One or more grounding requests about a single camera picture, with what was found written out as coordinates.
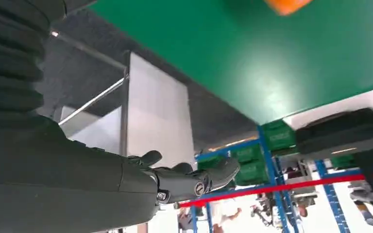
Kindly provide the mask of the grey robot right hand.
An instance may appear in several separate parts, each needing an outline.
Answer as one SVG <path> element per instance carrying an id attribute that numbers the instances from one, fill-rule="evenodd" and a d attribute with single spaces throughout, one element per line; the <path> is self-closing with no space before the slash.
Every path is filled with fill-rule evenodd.
<path id="1" fill-rule="evenodd" d="M 53 121 L 0 119 L 0 233 L 92 233 L 142 224 L 160 204 L 228 184 L 238 162 L 179 172 L 67 139 Z"/>

